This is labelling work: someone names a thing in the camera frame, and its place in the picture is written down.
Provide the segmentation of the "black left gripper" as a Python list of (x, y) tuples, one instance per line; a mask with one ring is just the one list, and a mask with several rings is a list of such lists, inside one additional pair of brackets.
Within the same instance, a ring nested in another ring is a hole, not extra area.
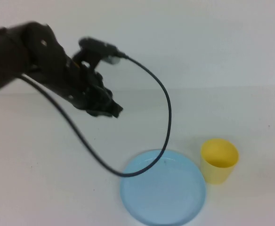
[(114, 101), (112, 92), (104, 86), (103, 77), (95, 67), (70, 58), (57, 60), (57, 94), (93, 117), (118, 118), (123, 108)]

